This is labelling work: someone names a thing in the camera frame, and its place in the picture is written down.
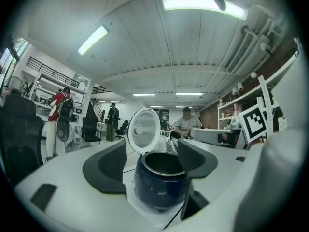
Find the black chair backrest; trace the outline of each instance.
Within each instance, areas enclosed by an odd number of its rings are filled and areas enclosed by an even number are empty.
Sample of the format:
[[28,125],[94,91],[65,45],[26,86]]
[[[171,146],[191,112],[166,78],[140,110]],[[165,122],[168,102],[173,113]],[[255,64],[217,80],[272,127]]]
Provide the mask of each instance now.
[[83,132],[85,135],[95,135],[97,132],[97,122],[96,118],[83,118]]
[[122,126],[120,127],[119,132],[118,132],[119,135],[124,135],[124,134],[125,134],[125,129],[127,128],[128,124],[129,124],[129,121],[128,121],[128,120],[125,120],[125,121],[123,122],[123,124],[122,124]]
[[43,121],[27,98],[8,95],[0,114],[0,148],[7,177],[13,185],[43,165]]

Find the man in red jacket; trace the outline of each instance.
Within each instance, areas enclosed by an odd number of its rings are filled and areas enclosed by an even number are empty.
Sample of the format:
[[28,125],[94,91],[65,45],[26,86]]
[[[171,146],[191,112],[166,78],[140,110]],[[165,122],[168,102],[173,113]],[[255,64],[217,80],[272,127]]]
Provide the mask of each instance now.
[[57,108],[60,105],[60,102],[63,98],[67,96],[70,97],[70,89],[65,87],[63,92],[57,93],[52,99],[50,106],[52,110],[48,117],[48,122],[46,124],[46,151],[47,151],[47,160],[50,160],[54,156],[54,147],[56,146],[56,154],[58,156],[66,153],[66,148],[64,142],[60,141],[56,135],[56,123],[58,119]]

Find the window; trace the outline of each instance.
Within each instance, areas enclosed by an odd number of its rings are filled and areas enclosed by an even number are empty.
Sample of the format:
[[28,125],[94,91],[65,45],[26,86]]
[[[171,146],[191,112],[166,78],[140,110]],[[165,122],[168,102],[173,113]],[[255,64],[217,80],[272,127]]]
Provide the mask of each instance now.
[[[21,56],[24,53],[27,46],[29,45],[29,42],[18,36],[13,38],[13,43],[14,43],[14,50],[17,52],[18,56]],[[11,77],[14,68],[16,66],[16,63],[17,63],[16,59],[12,56],[10,50],[6,48],[0,58],[0,64],[2,67],[0,73],[0,88],[2,87],[3,81]]]

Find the rice cooker lid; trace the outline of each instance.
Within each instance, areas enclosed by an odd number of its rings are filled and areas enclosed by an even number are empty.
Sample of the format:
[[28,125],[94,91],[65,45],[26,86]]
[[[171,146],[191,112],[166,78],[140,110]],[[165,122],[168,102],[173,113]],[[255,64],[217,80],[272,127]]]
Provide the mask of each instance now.
[[128,141],[132,149],[145,154],[154,149],[160,138],[160,119],[151,108],[138,110],[129,123]]

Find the seated man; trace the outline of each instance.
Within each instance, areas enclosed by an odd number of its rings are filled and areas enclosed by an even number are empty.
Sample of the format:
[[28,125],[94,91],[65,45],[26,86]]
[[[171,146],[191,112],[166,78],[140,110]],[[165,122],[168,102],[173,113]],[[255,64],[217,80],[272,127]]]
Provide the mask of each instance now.
[[185,107],[183,116],[175,123],[174,131],[180,134],[181,138],[186,138],[191,128],[202,128],[202,124],[196,115],[191,114],[191,109]]

